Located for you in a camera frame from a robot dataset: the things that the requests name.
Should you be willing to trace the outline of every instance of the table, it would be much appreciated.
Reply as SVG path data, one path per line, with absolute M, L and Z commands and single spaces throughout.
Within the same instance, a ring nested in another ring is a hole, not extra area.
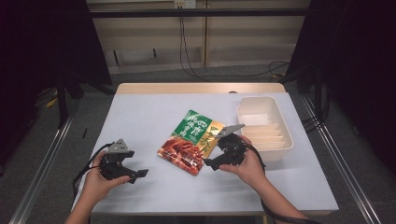
M 130 83 L 119 86 L 93 152 L 122 138 L 134 151 L 134 156 L 123 165 L 133 170 L 149 169 L 148 175 L 134 184 L 111 190 L 93 212 L 130 216 L 263 215 L 259 196 L 236 175 L 214 172 L 204 166 L 198 176 L 193 176 L 156 154 L 189 109 L 233 125 L 237 123 L 236 107 L 240 100 L 256 95 L 276 99 L 294 142 L 282 161 L 266 163 L 270 181 L 307 214 L 326 215 L 338 210 L 304 127 L 282 85 Z M 215 147 L 210 158 L 220 154 Z

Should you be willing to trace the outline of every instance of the hand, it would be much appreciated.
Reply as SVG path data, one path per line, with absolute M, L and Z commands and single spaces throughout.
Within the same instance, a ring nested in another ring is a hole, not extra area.
M 239 135 L 242 141 L 251 145 L 251 141 L 244 135 Z M 251 187 L 255 188 L 256 184 L 266 179 L 265 173 L 262 170 L 262 165 L 257 158 L 256 153 L 247 148 L 245 158 L 238 166 L 222 164 L 220 170 L 230 172 L 238 175 L 239 178 Z
M 128 182 L 131 177 L 128 175 L 121 176 L 112 180 L 104 178 L 99 171 L 99 165 L 105 152 L 101 151 L 92 162 L 92 168 L 85 178 L 84 188 L 80 198 L 87 203 L 97 204 L 110 192 L 111 189 L 118 185 Z

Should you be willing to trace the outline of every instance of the white tabletop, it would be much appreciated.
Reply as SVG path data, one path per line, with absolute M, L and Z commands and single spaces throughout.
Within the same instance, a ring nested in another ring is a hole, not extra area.
M 234 125 L 240 100 L 258 95 L 276 99 L 294 142 L 282 161 L 266 163 L 269 180 L 303 212 L 328 214 L 338 210 L 289 94 L 282 92 L 116 94 L 92 154 L 104 144 L 122 138 L 134 151 L 134 156 L 122 164 L 132 170 L 149 171 L 134 184 L 111 190 L 93 212 L 131 216 L 262 215 L 259 196 L 236 175 L 204 166 L 193 176 L 157 156 L 157 150 L 189 109 L 224 125 Z M 215 147 L 210 158 L 220 154 Z

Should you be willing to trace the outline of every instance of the person's right hand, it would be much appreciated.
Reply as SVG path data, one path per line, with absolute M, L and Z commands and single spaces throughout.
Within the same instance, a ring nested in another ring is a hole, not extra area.
M 239 137 L 246 144 L 251 145 L 251 141 L 244 135 L 239 135 Z M 249 148 L 247 148 L 245 158 L 241 164 L 238 166 L 222 164 L 219 168 L 222 171 L 238 175 L 242 181 L 249 184 L 253 188 L 256 187 L 257 183 L 260 183 L 266 179 L 259 158 L 257 158 L 256 153 L 254 153 Z

